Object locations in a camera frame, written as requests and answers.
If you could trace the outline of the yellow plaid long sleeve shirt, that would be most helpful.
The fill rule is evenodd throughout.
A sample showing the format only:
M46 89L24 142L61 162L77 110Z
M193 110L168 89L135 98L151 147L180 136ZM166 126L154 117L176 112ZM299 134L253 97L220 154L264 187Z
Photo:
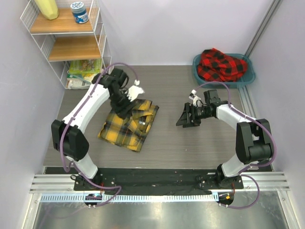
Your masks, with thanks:
M98 138L112 145L140 152L155 120L159 106L150 100L137 100L130 116L122 119L110 111Z

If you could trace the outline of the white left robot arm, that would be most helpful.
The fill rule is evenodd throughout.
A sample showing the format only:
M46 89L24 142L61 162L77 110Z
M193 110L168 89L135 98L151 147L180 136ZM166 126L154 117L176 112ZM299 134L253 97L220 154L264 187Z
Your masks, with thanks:
M102 183L98 167L89 156L89 142L85 130L102 104L110 101L112 112L122 119L131 115L136 98L143 93L136 79L126 88L129 77L121 69L114 68L111 73L99 73L91 81L85 96L77 106L62 120L51 124L53 147L60 152L62 160L68 159L85 178L90 190L97 190Z

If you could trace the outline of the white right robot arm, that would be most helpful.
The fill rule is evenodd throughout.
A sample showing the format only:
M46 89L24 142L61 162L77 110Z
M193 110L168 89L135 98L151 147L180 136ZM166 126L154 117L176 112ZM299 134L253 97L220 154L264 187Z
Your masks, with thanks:
M184 104L176 126L197 127L201 120L214 117L226 122L236 131L235 155L220 164L215 172L214 181L218 187L230 187L240 178L243 171L251 166L260 166L262 161L273 158L275 144L266 119L246 116L228 101L221 100L216 89L205 91L204 100L196 96L195 90L189 98L192 102Z

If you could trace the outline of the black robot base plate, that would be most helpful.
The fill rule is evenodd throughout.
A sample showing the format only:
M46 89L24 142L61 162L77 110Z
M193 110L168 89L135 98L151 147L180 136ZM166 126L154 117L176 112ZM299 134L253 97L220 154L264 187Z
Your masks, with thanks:
M114 195L178 196L209 195L216 189L243 189L241 177L224 178L215 169L101 168L97 188L80 175L71 175L75 191Z

